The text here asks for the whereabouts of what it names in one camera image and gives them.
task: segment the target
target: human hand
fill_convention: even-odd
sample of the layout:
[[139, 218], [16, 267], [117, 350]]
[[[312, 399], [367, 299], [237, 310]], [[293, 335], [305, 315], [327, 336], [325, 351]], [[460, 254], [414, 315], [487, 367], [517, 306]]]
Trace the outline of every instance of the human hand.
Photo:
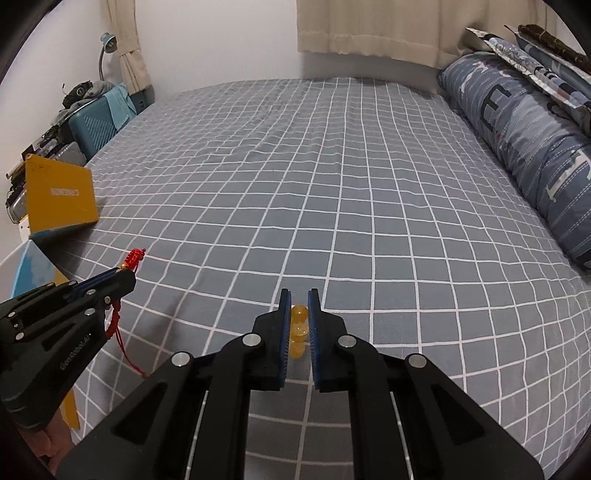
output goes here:
[[49, 470], [53, 475], [56, 474], [60, 461], [74, 448], [70, 428], [61, 417], [59, 410], [44, 430], [30, 432], [19, 429], [19, 432], [36, 456], [45, 455], [50, 458]]

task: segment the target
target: metal screw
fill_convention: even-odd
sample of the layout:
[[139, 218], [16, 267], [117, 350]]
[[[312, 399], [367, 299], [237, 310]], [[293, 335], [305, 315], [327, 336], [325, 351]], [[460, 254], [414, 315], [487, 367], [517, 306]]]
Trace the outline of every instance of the metal screw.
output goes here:
[[408, 357], [408, 363], [414, 368], [424, 368], [427, 366], [427, 359], [418, 353], [414, 353]]
[[170, 361], [175, 367], [183, 367], [191, 361], [191, 356], [187, 352], [177, 352]]
[[248, 335], [242, 337], [242, 343], [244, 343], [246, 346], [257, 346], [259, 343], [261, 343], [261, 340], [262, 339], [260, 335], [257, 335], [256, 333], [249, 333]]
[[339, 345], [343, 348], [351, 348], [357, 345], [357, 339], [351, 335], [342, 335], [337, 340]]

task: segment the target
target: red string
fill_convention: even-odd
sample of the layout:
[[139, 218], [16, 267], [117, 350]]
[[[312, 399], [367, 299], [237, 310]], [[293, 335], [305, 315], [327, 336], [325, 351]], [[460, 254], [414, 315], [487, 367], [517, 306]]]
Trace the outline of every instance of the red string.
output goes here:
[[[140, 250], [139, 248], [134, 248], [129, 253], [129, 255], [127, 255], [127, 257], [125, 257], [125, 260], [121, 264], [121, 268], [122, 269], [129, 268], [132, 272], [135, 273], [136, 270], [138, 269], [139, 262], [141, 262], [144, 259], [145, 253], [146, 253], [145, 248], [142, 250]], [[112, 305], [113, 305], [113, 315], [111, 317], [111, 323], [109, 324], [109, 327], [107, 328], [107, 331], [105, 332], [105, 334], [108, 339], [110, 339], [113, 335], [115, 335], [115, 338], [117, 339], [117, 343], [119, 344], [119, 348], [121, 348], [121, 352], [123, 352], [123, 356], [125, 357], [125, 360], [127, 360], [127, 363], [129, 363], [131, 368], [133, 368], [137, 373], [139, 373], [142, 376], [142, 378], [148, 378], [148, 374], [146, 374], [146, 372], [144, 372], [140, 367], [135, 365], [129, 359], [129, 357], [127, 356], [127, 352], [125, 351], [123, 337], [121, 336], [121, 330], [119, 330], [119, 320], [121, 318], [121, 315], [119, 314], [119, 312], [121, 311], [121, 301], [114, 300]]]

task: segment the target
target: yellow box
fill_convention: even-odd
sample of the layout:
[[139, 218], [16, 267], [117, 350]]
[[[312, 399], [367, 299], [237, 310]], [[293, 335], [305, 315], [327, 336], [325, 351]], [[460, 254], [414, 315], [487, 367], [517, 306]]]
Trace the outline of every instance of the yellow box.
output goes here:
[[87, 168], [31, 155], [25, 161], [25, 179], [32, 239], [99, 219]]

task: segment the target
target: bed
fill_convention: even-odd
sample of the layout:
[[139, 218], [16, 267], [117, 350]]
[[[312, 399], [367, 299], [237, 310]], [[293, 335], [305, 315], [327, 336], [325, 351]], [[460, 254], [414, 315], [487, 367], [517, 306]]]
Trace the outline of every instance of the bed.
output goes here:
[[[550, 476], [589, 427], [589, 278], [444, 98], [373, 79], [263, 80], [148, 108], [89, 164], [100, 221], [53, 248], [71, 278], [146, 248], [123, 302], [153, 371], [217, 351], [281, 288], [380, 351], [422, 352]], [[141, 377], [114, 341], [75, 386], [83, 437]], [[248, 479], [353, 478], [346, 395], [309, 356], [253, 393]]]

